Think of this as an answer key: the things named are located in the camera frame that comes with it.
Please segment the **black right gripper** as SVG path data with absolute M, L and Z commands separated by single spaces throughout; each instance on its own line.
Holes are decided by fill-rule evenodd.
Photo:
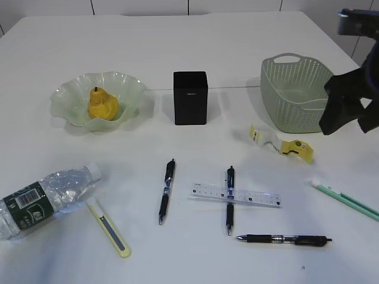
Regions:
M 364 85 L 372 100 L 366 107 L 361 102 Z M 345 124 L 357 119 L 367 133 L 378 127 L 378 41 L 375 42 L 360 69 L 333 75 L 324 85 L 328 95 L 319 126 L 324 135 L 331 135 Z

